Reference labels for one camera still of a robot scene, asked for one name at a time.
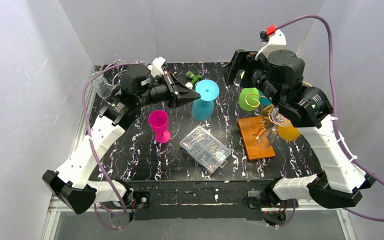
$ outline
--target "pink cup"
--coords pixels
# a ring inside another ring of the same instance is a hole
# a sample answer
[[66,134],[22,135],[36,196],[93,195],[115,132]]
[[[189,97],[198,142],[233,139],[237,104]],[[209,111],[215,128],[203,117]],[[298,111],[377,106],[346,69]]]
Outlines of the pink cup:
[[160,144],[166,143],[172,136],[169,129],[169,115],[163,110],[155,110],[148,117],[149,125],[155,132],[155,140]]

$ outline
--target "plastic storage box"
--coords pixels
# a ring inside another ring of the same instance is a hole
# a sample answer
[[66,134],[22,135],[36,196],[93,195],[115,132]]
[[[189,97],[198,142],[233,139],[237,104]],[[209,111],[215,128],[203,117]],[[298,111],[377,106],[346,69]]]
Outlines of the plastic storage box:
[[223,168],[232,151],[207,132],[202,126],[195,127],[180,141],[180,146],[210,174]]

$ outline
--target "black tabletop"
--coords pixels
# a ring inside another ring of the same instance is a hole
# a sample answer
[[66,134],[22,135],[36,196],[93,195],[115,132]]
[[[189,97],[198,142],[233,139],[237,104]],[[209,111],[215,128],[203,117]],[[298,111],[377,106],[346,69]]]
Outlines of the black tabletop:
[[[164,103],[142,108],[142,114],[121,136],[102,158],[105,169],[112,179],[130,181],[230,181],[230,180],[269,180],[278,177],[305,177],[321,171],[319,161],[304,137],[293,142],[278,137],[273,144],[275,157],[247,161],[237,119],[259,115],[262,106],[256,111],[247,112],[239,107],[242,88],[235,82],[226,86],[221,63],[169,63],[167,70],[182,83],[187,83],[186,73],[192,71],[203,75],[203,79],[215,81],[219,97],[215,100],[214,112],[207,121],[194,119],[192,103],[170,109]],[[91,111],[91,123],[105,100],[96,95]],[[160,144],[148,123],[148,116],[155,110],[164,110],[169,116],[169,142]],[[185,157],[179,142],[196,126],[201,125],[215,138],[226,145],[232,154],[227,165],[213,174]],[[96,168],[90,180],[102,179]]]

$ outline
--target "white wall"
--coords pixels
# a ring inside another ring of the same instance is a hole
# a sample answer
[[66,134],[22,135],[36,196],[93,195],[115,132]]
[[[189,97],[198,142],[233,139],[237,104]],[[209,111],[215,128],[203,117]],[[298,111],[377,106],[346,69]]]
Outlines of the white wall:
[[93,64],[58,0],[0,1],[0,240],[40,239]]
[[[236,49],[258,51],[270,25],[316,14],[324,0],[60,0],[95,65],[126,60],[228,62]],[[285,29],[298,50],[312,20]]]
[[[384,179],[384,1],[326,0],[319,14],[333,31],[340,130],[358,160]],[[298,55],[305,81],[330,97],[327,42],[315,21]],[[384,187],[376,183],[362,194],[355,210],[384,218]],[[384,223],[350,217],[358,239],[384,239]]]

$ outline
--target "wire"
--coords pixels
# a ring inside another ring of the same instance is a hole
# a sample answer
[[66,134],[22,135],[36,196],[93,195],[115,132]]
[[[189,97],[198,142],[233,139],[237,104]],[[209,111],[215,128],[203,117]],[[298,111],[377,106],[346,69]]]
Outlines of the wire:
[[[89,143],[90,143],[90,149],[92,150],[92,154],[96,160],[96,163],[99,167],[99,169],[101,170],[102,174],[104,175],[106,181],[108,182],[108,184],[111,186],[112,190],[115,192],[115,195],[118,197],[118,200],[120,201],[120,204],[121,204],[121,207],[123,208],[123,212],[115,212],[115,211],[112,211],[110,209],[108,209],[107,207],[105,207],[102,203],[100,204],[102,206],[103,209],[105,209],[107,212],[109,212],[110,214],[114,214],[114,215],[117,215],[117,216],[123,216],[127,213],[127,207],[126,207],[126,204],[125,202],[123,201],[123,197],[120,195],[119,191],[117,191],[117,188],[116,186],[114,185],[114,183],[111,181],[111,178],[110,176],[108,175],[107,171],[105,170],[104,166],[102,165],[99,157],[98,157],[98,154],[95,150],[95,146],[94,146],[94,142],[92,141],[92,129],[91,129],[91,122],[89,121],[89,114],[88,114],[88,110],[86,108],[86,91],[88,90],[88,87],[89,85],[96,79],[98,78],[99,76],[101,76],[102,74],[104,74],[105,72],[107,71],[110,71],[112,69],[115,69],[115,68],[118,68],[118,67],[121,67],[121,66],[127,66],[127,65],[134,65],[135,63],[122,63],[122,64],[117,64],[117,65],[114,65],[114,66],[111,66],[111,67],[107,67],[106,69],[104,69],[103,71],[99,72],[98,74],[96,74],[95,76],[93,76],[87,83],[86,85],[84,86],[83,88],[83,92],[81,94],[81,105],[83,107],[83,116],[84,116],[84,119],[86,121],[86,128],[87,128],[87,134],[89,135],[90,139],[89,139]],[[114,228],[114,227],[110,227],[108,225],[106,225],[100,218],[98,212],[97,212],[97,208],[96,208],[96,205],[94,204],[93,205],[93,208],[95,209],[95,213],[96,213],[96,216],[98,217],[98,220],[99,222],[104,225],[106,228],[109,228],[109,229],[120,229],[120,228]]]
[[266,226],[266,227],[267,227],[267,226],[270,226],[270,227],[273,227],[273,228],[276,228],[276,227],[284,227],[284,226],[288,225],[288,224],[292,221],[292,219],[294,218],[294,216],[295,216],[295,210],[297,209],[297,206],[296,206],[296,204],[295,204],[295,201],[296,201],[296,199],[292,199],[292,203],[293,203],[292,214],[290,215],[290,218],[289,218],[285,223],[283,223],[283,224],[272,226],[272,225],[261,224],[261,223],[257,223],[257,222],[253,222],[253,221],[247,221],[247,222],[252,223],[252,224],[257,224],[257,225]]
[[284,207],[283,211],[281,211],[280,213],[284,213],[286,211],[287,207],[288,207],[288,201],[285,200],[285,207]]
[[134,200],[133,206],[131,207],[131,212],[133,213],[133,216],[135,216],[135,214],[136,214],[135,211],[134,211],[135,206],[136,206],[136,199]]
[[[330,88],[332,90],[332,98],[333,98],[333,116],[336,118],[335,120],[332,121],[332,123],[333,123],[333,130],[334,130],[335,137],[338,140],[339,147],[341,148],[342,152],[346,155],[346,157],[349,160],[351,160],[351,159],[354,159],[354,155],[347,149],[347,147],[345,146],[344,142],[342,140],[340,140],[341,136],[340,136],[340,132],[339,132],[339,128],[338,128],[338,103],[337,103],[337,93],[336,93],[335,82],[334,82],[334,67],[333,67],[334,58],[333,58],[333,44],[332,44],[332,31],[331,31],[331,27],[329,26],[329,24],[326,21],[326,19],[324,19],[323,17],[311,14],[311,15],[304,15],[304,16],[300,16],[298,18],[295,18],[292,21],[286,22],[286,23],[276,27],[276,29],[281,29],[281,28],[286,27],[286,26],[288,26],[288,25],[290,25],[292,23],[295,23],[295,22],[297,22],[299,20],[309,19],[309,18],[320,20],[324,24],[324,26],[326,27],[327,43],[328,43],[328,49],[329,49],[329,81],[330,81]],[[368,170],[367,168],[362,166],[355,159],[352,162],[357,167],[359,167],[361,170],[366,172],[369,176],[371,176],[372,178],[374,178],[376,181],[378,181],[380,184],[382,184],[384,186],[384,181],[382,179],[380,179],[378,176],[374,175],[370,170]],[[368,220],[372,220],[372,221],[377,221],[377,222],[384,222],[384,218],[367,216],[367,215],[358,213],[356,211],[353,211],[353,210],[351,210],[349,208],[344,208],[344,209],[347,210],[348,212],[350,212],[350,213],[352,213],[354,215],[357,215],[359,217],[362,217],[364,219],[368,219]]]
[[292,219],[294,218],[295,210],[297,209],[297,206],[295,204],[295,199],[292,199],[292,203],[293,203],[293,208],[292,208],[292,214],[290,215],[290,218],[284,224],[280,224],[279,227],[284,227],[284,226],[288,225],[292,221]]
[[275,211],[274,213],[275,213],[275,214],[280,213],[283,207],[284,207],[284,203],[281,201],[281,202],[280,202],[279,210]]

